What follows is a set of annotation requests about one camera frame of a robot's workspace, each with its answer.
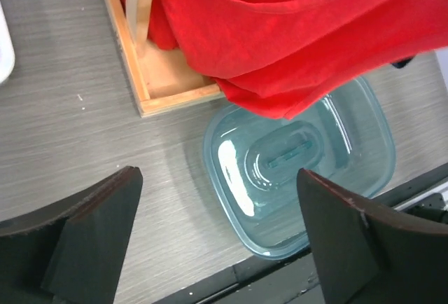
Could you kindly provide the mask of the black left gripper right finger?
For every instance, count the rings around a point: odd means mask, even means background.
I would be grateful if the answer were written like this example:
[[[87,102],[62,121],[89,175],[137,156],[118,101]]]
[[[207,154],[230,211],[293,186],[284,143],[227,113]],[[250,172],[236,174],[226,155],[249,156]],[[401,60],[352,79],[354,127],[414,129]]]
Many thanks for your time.
[[[447,302],[447,211],[399,212],[304,169],[297,194],[327,303]]]

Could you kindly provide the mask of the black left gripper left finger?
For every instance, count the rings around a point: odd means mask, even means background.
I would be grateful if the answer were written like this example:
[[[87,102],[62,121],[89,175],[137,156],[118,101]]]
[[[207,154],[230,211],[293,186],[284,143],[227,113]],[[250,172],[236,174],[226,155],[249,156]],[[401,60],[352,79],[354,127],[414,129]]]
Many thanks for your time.
[[[143,176],[127,166],[1,222],[2,303],[112,303]]]

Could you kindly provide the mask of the red tank top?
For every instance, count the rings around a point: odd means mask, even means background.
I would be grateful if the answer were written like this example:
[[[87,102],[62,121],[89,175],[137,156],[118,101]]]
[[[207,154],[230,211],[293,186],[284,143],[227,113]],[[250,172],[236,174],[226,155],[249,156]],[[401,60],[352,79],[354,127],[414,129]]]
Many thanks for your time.
[[[291,119],[351,79],[447,45],[447,0],[153,0],[147,39],[232,103]]]

